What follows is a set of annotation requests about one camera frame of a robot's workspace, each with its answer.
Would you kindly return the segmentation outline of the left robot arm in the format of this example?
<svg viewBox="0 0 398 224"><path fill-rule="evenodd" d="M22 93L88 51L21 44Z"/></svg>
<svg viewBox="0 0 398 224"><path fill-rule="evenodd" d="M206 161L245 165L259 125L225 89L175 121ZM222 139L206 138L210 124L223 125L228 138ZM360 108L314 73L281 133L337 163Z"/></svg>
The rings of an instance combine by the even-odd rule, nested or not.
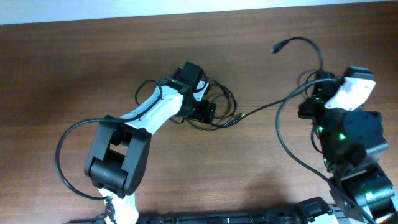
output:
<svg viewBox="0 0 398 224"><path fill-rule="evenodd" d="M171 117L208 124L216 105L204 99L210 84L204 70L186 62L156 83L154 93L134 111L112 123L106 116L96 130L84 173L103 196L101 223L135 223L134 192L146 170L151 138Z"/></svg>

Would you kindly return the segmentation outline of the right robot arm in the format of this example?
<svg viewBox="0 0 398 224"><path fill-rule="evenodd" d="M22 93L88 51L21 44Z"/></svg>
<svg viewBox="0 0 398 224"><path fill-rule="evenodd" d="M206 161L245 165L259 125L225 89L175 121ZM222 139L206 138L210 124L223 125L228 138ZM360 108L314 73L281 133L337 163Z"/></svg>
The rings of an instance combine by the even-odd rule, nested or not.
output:
<svg viewBox="0 0 398 224"><path fill-rule="evenodd" d="M367 68L348 67L342 77L318 70L312 94L299 118L310 119L318 132L324 163L332 174L330 193L352 219L369 215L382 222L397 213L397 193L378 161L388 149L382 116L364 110L376 82Z"/></svg>

